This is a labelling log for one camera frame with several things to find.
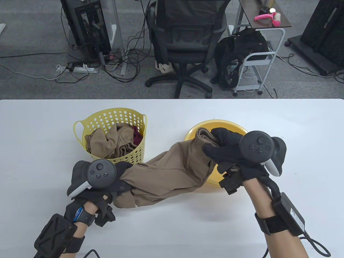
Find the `person's left hand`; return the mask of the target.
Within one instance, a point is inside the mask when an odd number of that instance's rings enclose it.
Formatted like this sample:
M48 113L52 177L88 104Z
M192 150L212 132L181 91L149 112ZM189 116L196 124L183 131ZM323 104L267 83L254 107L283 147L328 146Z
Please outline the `person's left hand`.
M94 203L104 217L108 204L117 196L132 189L129 183L120 179L132 166L130 162L121 161L114 164L107 159L97 159L92 162L78 161L72 170L67 196Z

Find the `person's right hand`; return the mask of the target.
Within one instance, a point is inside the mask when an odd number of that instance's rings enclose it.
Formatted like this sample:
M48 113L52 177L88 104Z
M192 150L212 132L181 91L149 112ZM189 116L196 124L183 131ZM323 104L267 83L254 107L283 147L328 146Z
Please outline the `person's right hand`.
M223 162L237 165L244 180L269 176L262 165L253 163L242 156L239 142L243 135L226 128L214 128L211 130L211 134L217 139L218 146L206 144L202 150L206 156L214 160L218 165Z

